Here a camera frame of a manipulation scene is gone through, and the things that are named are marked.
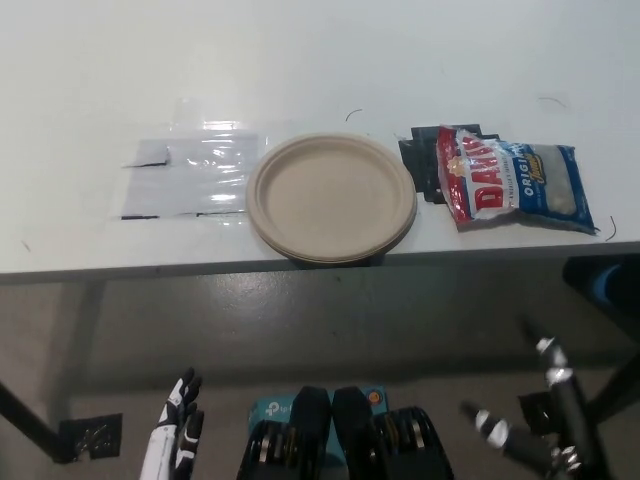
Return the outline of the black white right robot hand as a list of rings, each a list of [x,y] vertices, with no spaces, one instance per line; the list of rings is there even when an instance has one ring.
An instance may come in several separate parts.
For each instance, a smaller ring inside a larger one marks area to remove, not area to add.
[[[478,405],[464,401],[462,414],[481,438],[503,456],[543,479],[609,479],[611,473],[583,390],[555,336],[537,322],[523,317],[521,328],[544,366],[544,377],[560,428],[557,443],[511,425]]]

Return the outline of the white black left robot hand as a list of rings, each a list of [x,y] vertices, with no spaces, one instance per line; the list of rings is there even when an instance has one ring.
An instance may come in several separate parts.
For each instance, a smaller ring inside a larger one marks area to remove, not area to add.
[[[204,424],[197,405],[201,384],[189,368],[174,385],[150,434],[140,480],[192,478]]]

